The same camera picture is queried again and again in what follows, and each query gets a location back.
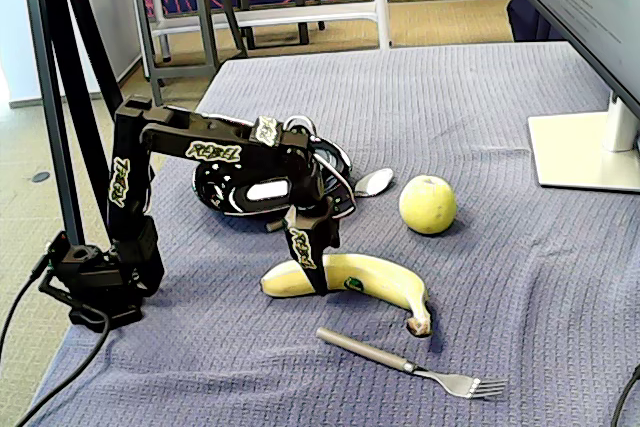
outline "metal spoon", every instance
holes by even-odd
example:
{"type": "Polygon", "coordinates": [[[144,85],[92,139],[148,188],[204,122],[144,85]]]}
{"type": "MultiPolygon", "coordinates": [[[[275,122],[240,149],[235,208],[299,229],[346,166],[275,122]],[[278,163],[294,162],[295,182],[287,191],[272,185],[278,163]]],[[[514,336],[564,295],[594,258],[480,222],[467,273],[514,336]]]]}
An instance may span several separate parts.
{"type": "MultiPolygon", "coordinates": [[[[353,195],[357,198],[375,197],[384,192],[393,180],[393,170],[389,168],[376,170],[365,175],[353,189],[353,195]]],[[[284,219],[269,222],[266,225],[267,232],[275,232],[284,227],[284,219]]]]}

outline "black cable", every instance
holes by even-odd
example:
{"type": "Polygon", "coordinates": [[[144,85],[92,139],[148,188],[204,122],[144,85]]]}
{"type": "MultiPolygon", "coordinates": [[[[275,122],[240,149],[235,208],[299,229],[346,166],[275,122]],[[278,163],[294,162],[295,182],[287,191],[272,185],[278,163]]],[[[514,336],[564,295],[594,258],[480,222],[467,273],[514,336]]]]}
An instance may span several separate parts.
{"type": "Polygon", "coordinates": [[[620,394],[620,398],[616,404],[616,410],[613,412],[613,418],[611,419],[611,427],[617,427],[618,420],[620,420],[620,414],[622,413],[622,408],[624,407],[624,402],[627,400],[629,392],[631,392],[631,389],[638,380],[640,380],[640,365],[636,367],[636,370],[633,372],[633,376],[629,379],[627,385],[624,386],[622,394],[620,394]]]}
{"type": "Polygon", "coordinates": [[[13,314],[16,311],[16,308],[18,307],[18,303],[20,302],[20,299],[22,299],[22,296],[27,292],[27,290],[29,289],[29,287],[31,287],[31,284],[33,284],[36,281],[36,279],[32,277],[29,277],[29,280],[22,286],[22,288],[20,289],[20,292],[18,292],[18,295],[16,295],[16,298],[13,301],[13,304],[11,305],[11,308],[9,309],[9,313],[7,314],[7,318],[4,321],[4,326],[2,327],[2,334],[0,335],[0,362],[2,362],[2,348],[4,347],[4,340],[7,337],[7,332],[9,330],[9,324],[11,323],[11,318],[13,317],[13,314]]]}
{"type": "Polygon", "coordinates": [[[87,355],[87,357],[84,359],[82,364],[80,364],[80,366],[76,370],[74,370],[73,373],[69,377],[67,377],[62,382],[60,382],[60,384],[58,384],[57,387],[55,387],[53,390],[51,390],[51,392],[49,392],[42,399],[40,399],[40,401],[38,401],[38,403],[36,405],[34,405],[31,408],[31,410],[29,410],[29,412],[27,412],[20,419],[20,421],[18,421],[18,423],[16,424],[16,427],[23,427],[24,425],[26,425],[26,423],[29,422],[29,420],[31,420],[31,418],[34,415],[36,415],[36,413],[47,402],[49,402],[51,399],[53,399],[56,395],[58,395],[60,393],[60,391],[62,391],[71,382],[73,382],[80,374],[82,374],[82,372],[84,372],[84,370],[89,366],[89,364],[96,357],[96,355],[98,355],[98,352],[100,351],[100,349],[104,345],[105,341],[107,340],[107,336],[109,335],[109,330],[111,329],[111,321],[109,319],[109,316],[107,314],[105,314],[104,312],[102,312],[100,310],[97,310],[97,309],[94,309],[94,308],[92,308],[92,307],[90,307],[88,305],[84,305],[83,304],[82,308],[83,308],[83,310],[88,310],[89,312],[92,312],[92,313],[94,313],[96,315],[99,315],[100,317],[102,317],[104,319],[104,329],[102,330],[102,335],[100,336],[100,339],[96,343],[96,345],[93,348],[93,350],[91,351],[91,353],[89,355],[87,355]]]}
{"type": "Polygon", "coordinates": [[[27,280],[27,282],[22,286],[22,288],[20,289],[20,292],[18,292],[18,295],[16,295],[16,298],[13,300],[13,304],[9,309],[7,318],[4,321],[4,326],[2,327],[2,334],[0,335],[0,362],[2,361],[2,348],[4,347],[4,341],[7,337],[7,332],[9,331],[9,324],[11,323],[11,318],[13,317],[13,314],[15,313],[16,308],[20,303],[20,300],[22,299],[24,294],[27,292],[31,284],[33,284],[36,280],[40,278],[42,273],[45,271],[45,269],[49,265],[49,260],[50,259],[48,254],[45,254],[42,257],[40,257],[40,260],[38,261],[36,266],[33,268],[33,270],[31,270],[31,274],[29,275],[29,280],[27,280]]]}

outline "fork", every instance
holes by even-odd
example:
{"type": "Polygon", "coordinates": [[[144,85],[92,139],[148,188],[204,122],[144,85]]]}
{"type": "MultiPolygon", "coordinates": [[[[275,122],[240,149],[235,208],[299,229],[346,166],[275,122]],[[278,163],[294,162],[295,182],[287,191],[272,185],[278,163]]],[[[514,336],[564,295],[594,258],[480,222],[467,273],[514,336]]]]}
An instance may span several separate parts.
{"type": "Polygon", "coordinates": [[[351,339],[345,335],[320,327],[316,336],[325,342],[342,347],[350,352],[359,354],[367,359],[379,362],[387,367],[406,372],[407,374],[435,380],[451,395],[465,399],[481,399],[500,395],[507,382],[505,380],[480,380],[459,374],[440,374],[424,369],[419,365],[400,357],[372,347],[363,342],[351,339]]]}

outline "yellow banana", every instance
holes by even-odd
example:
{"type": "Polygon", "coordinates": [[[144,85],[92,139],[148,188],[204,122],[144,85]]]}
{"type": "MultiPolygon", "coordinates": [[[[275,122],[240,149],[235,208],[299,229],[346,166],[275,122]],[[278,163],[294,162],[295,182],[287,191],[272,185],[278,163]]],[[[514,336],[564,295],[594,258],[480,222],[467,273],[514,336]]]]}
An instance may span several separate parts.
{"type": "MultiPolygon", "coordinates": [[[[414,272],[388,260],[361,254],[323,256],[329,290],[357,290],[413,312],[409,331],[423,337],[431,334],[431,316],[425,302],[427,290],[414,272]]],[[[314,290],[300,265],[289,260],[273,267],[260,279],[262,291],[271,297],[295,297],[314,290]]]]}

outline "monitor base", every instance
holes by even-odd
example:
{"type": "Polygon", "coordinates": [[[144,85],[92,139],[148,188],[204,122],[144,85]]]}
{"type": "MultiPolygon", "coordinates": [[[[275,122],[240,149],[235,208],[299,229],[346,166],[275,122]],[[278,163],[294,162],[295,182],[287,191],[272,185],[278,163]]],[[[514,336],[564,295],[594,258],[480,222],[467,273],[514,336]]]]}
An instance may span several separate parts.
{"type": "Polygon", "coordinates": [[[597,112],[529,118],[540,185],[640,192],[638,151],[603,148],[608,116],[597,112]]]}

